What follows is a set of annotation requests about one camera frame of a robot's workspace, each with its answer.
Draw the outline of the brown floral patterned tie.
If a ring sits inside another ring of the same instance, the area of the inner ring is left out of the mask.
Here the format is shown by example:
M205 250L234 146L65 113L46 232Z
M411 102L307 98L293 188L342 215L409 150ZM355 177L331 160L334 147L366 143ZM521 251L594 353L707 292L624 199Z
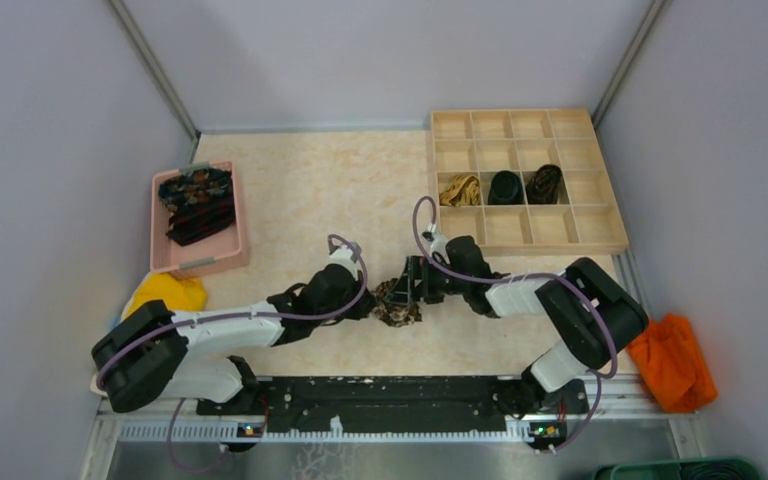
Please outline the brown floral patterned tie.
M420 323L422 321L422 312L418 305L408 307L385 302L385 297L390 293L397 281L397 278L383 281L372 291L376 299L376 306L372 310L372 315L385 325L393 328Z

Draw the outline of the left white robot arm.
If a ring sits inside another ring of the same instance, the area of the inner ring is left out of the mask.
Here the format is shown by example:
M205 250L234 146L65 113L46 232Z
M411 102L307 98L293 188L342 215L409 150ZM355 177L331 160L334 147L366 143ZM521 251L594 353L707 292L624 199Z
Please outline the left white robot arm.
M116 413L173 398L248 413L260 388L237 350L299 342L324 326L369 316L375 298L367 283L367 265L350 244L331 248L308 282L249 306L194 312L151 300L92 348L96 387Z

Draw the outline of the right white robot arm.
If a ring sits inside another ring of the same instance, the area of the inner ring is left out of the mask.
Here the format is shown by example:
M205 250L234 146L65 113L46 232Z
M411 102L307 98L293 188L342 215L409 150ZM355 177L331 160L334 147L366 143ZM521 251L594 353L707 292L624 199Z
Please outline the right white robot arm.
M579 376L612 366L648 325L642 307L589 257L559 274L495 272L470 235L447 238L435 227L418 235L424 250L410 256L382 305L416 313L420 304L461 297L488 318L546 316L559 341L522 373L515 393L536 412L550 411Z

